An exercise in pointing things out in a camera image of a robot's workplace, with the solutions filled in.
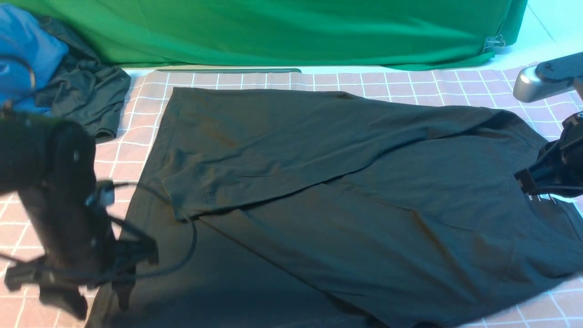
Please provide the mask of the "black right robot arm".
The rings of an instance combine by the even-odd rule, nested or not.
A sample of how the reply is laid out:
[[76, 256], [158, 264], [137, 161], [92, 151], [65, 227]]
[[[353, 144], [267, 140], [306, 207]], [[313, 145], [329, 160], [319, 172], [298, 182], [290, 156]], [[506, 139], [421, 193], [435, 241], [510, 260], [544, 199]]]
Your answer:
[[514, 177], [527, 195], [558, 195], [574, 199], [583, 194], [583, 114], [563, 121], [560, 139], [546, 143], [531, 166]]

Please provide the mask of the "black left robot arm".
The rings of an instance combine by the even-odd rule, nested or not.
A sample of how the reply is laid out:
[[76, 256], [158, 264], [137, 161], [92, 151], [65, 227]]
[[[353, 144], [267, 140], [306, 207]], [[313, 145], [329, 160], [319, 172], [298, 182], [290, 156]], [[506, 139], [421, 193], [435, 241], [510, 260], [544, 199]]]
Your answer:
[[37, 285], [42, 304], [84, 320], [79, 288], [111, 284], [127, 311], [137, 265], [158, 264], [158, 245], [108, 213], [115, 185], [96, 179], [94, 137], [75, 122], [27, 113], [3, 115], [1, 132], [1, 193], [17, 193], [44, 249], [36, 259], [13, 260], [6, 288]]

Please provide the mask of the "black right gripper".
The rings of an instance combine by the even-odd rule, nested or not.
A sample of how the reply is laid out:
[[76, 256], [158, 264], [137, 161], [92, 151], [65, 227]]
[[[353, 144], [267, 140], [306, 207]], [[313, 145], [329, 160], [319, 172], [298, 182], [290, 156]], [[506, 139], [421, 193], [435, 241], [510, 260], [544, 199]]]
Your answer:
[[559, 195], [574, 199], [583, 195], [582, 137], [561, 137], [547, 143], [531, 168], [514, 178], [525, 195]]

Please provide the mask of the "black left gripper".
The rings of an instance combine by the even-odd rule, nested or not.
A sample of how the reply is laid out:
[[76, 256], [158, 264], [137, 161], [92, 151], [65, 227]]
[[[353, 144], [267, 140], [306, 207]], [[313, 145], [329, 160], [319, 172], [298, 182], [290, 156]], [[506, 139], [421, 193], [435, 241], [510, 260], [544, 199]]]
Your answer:
[[16, 292], [35, 285], [41, 304], [85, 320], [89, 307], [79, 287], [110, 282], [119, 309], [127, 311], [137, 265], [159, 263], [157, 242], [150, 237], [115, 241], [106, 208], [85, 206], [89, 195], [75, 200], [71, 191], [41, 185], [20, 189], [18, 195], [45, 253], [9, 267], [6, 288]]

